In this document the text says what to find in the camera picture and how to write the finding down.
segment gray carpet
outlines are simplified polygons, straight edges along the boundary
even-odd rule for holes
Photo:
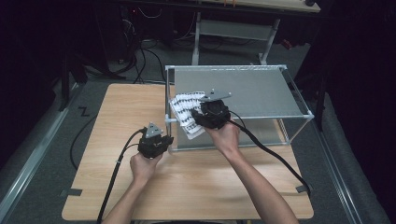
[[[201,51],[200,64],[258,64],[256,56],[258,52],[254,51],[261,45],[260,42],[236,45],[232,41],[234,40],[223,43],[219,48],[216,43],[206,44],[204,47],[207,49]],[[308,49],[309,46],[303,46],[286,50],[282,46],[275,45],[270,52],[268,63],[286,64],[294,76]],[[169,48],[157,44],[150,50],[158,54],[163,66],[191,64],[191,46],[174,45]],[[137,66],[141,68],[143,65],[142,56],[139,52],[136,55],[139,60]],[[142,78],[146,81],[162,80],[157,59],[149,52],[145,52],[145,56],[147,63]],[[120,66],[112,63],[110,67],[115,70]],[[132,69],[123,75],[127,76],[127,79],[122,82],[131,83],[136,78],[136,71]],[[116,81],[106,77],[90,76],[76,101],[69,106],[69,112],[59,132],[56,133],[48,153],[7,223],[69,223],[62,219],[65,197],[60,196],[63,189],[70,188],[76,173],[69,158],[69,149],[78,132],[98,113],[106,88],[112,82]],[[2,198],[30,156],[35,144],[50,126],[52,118],[58,113],[56,108],[59,103],[58,94],[52,109],[36,125],[31,135],[2,169],[0,173],[2,179],[0,196]],[[86,108],[85,115],[88,116],[82,116],[84,107]],[[77,164],[88,142],[93,123],[94,121],[84,129],[73,147],[73,158]],[[326,102],[324,113],[324,129],[337,164],[345,175],[346,183],[360,209],[362,223],[389,223],[350,151],[329,100]],[[301,220],[301,223],[349,223],[338,192],[329,175],[314,124],[308,124],[293,141],[292,146],[303,177],[313,188],[311,202],[315,211],[314,217]]]

